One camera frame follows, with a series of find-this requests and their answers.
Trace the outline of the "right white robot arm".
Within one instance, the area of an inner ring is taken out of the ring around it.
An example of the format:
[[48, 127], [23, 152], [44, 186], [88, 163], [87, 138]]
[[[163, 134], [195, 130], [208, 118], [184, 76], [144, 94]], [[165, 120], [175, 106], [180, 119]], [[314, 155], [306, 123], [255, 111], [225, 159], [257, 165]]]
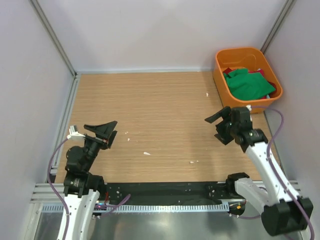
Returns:
[[310, 221], [314, 206], [308, 197], [302, 197], [286, 178], [272, 150], [272, 139], [253, 127], [252, 105], [226, 106], [205, 119], [212, 124], [217, 119], [215, 137], [224, 145], [235, 142], [258, 170], [263, 187], [258, 187], [244, 172], [230, 174], [225, 192], [231, 198], [239, 195], [249, 201], [260, 214], [264, 229], [270, 236], [285, 235], [309, 229], [310, 239], [315, 231]]

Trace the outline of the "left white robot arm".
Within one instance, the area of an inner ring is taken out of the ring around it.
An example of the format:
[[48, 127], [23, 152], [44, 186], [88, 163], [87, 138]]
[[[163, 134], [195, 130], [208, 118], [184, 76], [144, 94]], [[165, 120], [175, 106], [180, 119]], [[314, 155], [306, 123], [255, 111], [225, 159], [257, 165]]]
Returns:
[[99, 151], [110, 149], [117, 135], [117, 121], [83, 127], [95, 134], [79, 133], [77, 127], [69, 128], [67, 139], [83, 141], [83, 146], [75, 145], [66, 152], [66, 175], [63, 181], [64, 207], [58, 240], [86, 240], [93, 210], [97, 200], [106, 194], [106, 185], [101, 175], [93, 175], [90, 169]]

